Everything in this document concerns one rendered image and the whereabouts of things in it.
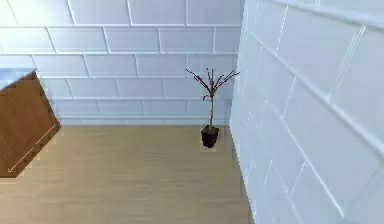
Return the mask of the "bare plant in black pot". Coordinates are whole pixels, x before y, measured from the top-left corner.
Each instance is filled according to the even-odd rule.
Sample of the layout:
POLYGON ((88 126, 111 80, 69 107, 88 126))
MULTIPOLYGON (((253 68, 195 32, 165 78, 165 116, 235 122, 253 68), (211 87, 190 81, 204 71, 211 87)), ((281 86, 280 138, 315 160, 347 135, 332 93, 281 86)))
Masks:
POLYGON ((204 147, 213 148, 218 140, 219 131, 218 127, 215 127, 213 124, 214 119, 214 100, 218 89, 227 83, 233 77, 239 75, 239 72, 235 70, 230 71, 228 74, 219 75, 218 78, 214 76, 214 70, 207 68, 207 82, 203 78, 197 75, 195 72, 186 69, 186 72, 191 74, 193 79, 198 82, 203 89, 206 90, 205 95, 202 97, 202 100, 209 100, 210 104, 210 114, 209 114, 209 123, 200 131, 201 141, 204 147))

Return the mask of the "brown wooden cupboard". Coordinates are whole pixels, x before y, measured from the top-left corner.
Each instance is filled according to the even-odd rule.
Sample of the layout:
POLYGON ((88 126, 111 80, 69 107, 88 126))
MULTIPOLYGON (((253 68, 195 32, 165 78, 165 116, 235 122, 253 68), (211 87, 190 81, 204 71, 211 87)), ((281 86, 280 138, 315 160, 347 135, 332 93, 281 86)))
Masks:
POLYGON ((0 178, 16 178, 61 125, 35 68, 0 68, 0 178))

